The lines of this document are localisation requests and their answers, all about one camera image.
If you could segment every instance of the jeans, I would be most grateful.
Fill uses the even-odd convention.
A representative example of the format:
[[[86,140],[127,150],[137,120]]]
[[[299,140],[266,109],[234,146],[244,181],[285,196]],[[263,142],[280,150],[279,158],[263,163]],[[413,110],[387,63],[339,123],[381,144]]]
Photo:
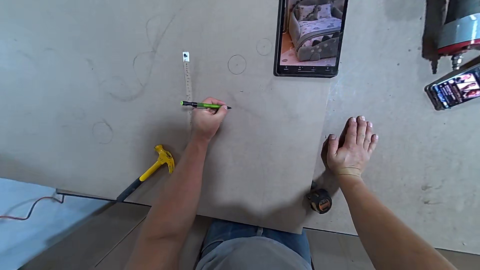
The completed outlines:
[[[302,231],[302,234],[295,234],[217,219],[212,222],[208,229],[200,258],[203,258],[226,240],[252,236],[263,236],[280,242],[297,252],[308,263],[311,262],[310,247],[305,230]]]

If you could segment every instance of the tape measure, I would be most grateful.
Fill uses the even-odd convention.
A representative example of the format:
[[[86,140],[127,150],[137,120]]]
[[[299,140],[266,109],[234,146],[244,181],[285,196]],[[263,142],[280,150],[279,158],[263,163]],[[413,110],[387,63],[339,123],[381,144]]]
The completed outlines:
[[[332,208],[332,198],[328,191],[316,189],[317,183],[312,182],[310,193],[306,195],[310,201],[310,208],[319,214],[325,214]]]
[[[189,64],[190,64],[190,53],[187,51],[184,51],[182,53],[183,55],[183,74],[185,75],[185,89],[187,90],[187,97],[186,101],[191,102],[192,101],[192,80],[190,78],[190,70],[189,70]],[[188,137],[190,137],[190,134],[192,132],[192,110],[187,110],[187,130],[188,130]]]

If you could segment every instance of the blue wall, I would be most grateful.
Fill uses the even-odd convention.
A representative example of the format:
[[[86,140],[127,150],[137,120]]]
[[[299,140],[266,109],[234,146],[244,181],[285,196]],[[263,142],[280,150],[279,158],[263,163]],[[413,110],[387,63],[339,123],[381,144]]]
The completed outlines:
[[[51,196],[54,188],[0,178],[0,215],[25,217],[33,202]],[[106,201],[66,196],[63,204],[39,201],[25,221],[0,219],[0,261],[3,270],[17,269],[101,211]]]

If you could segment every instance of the pillow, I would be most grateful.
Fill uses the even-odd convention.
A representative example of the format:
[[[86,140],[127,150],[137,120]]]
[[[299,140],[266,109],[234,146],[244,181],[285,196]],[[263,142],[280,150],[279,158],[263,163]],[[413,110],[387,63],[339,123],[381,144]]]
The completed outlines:
[[[331,18],[332,17],[332,4],[323,4],[315,7],[315,13],[317,14],[317,19]]]
[[[313,11],[315,11],[315,5],[311,5],[311,6],[299,5],[299,22],[307,21],[308,15],[313,14]]]

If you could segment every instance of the hammer head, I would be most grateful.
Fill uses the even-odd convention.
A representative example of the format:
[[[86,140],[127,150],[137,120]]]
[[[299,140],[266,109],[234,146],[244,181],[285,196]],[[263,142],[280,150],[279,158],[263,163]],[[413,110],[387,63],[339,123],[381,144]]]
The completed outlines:
[[[175,162],[173,161],[172,154],[164,150],[162,145],[155,146],[155,151],[158,152],[158,161],[161,164],[166,163],[168,165],[168,172],[172,173],[173,169],[175,169]]]

